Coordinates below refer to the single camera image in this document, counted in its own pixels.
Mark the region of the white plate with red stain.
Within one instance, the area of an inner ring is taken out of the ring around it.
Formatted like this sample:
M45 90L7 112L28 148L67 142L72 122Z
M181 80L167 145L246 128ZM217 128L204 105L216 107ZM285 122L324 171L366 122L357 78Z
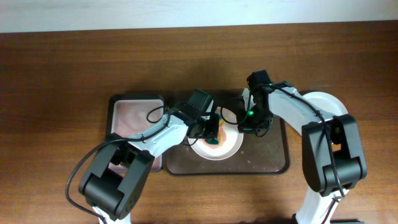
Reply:
M220 116L220 107L216 113ZM244 134L239 133L236 125L226 123L222 117L219 120L219 130L216 139L188 138L188 145L202 158L211 161L221 161L233 156L241 147Z

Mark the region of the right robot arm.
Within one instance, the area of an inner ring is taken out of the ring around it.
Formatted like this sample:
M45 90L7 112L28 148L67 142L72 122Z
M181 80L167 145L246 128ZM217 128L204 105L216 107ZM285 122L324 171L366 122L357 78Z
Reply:
M368 174L356 120L319 108L287 82L250 84L245 103L242 131L252 132L278 116L301 135L308 190L292 223L330 223L348 191Z

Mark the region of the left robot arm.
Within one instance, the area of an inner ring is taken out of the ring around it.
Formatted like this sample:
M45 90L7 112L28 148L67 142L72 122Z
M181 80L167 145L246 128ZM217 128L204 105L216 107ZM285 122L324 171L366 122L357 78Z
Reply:
M149 129L129 137L116 133L90 151L94 158L78 191L101 223L127 223L154 160L185 140L211 139L218 132L216 106L182 103L165 110Z

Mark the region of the pale green plate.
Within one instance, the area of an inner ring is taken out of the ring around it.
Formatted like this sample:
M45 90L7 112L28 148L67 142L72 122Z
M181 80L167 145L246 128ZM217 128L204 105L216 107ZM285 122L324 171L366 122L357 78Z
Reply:
M348 114L345 105L338 98L329 93L313 91L304 94L303 97L315 106L329 113L333 113L337 116Z

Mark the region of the green and yellow sponge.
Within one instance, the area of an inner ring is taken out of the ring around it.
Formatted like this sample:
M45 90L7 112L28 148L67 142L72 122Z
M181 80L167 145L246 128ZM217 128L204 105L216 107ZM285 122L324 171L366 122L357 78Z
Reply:
M224 120L221 118L220 114L217 114L219 122L218 122L218 134L216 138L205 139L205 142L214 149L215 146L221 146L226 141L226 132L223 129Z

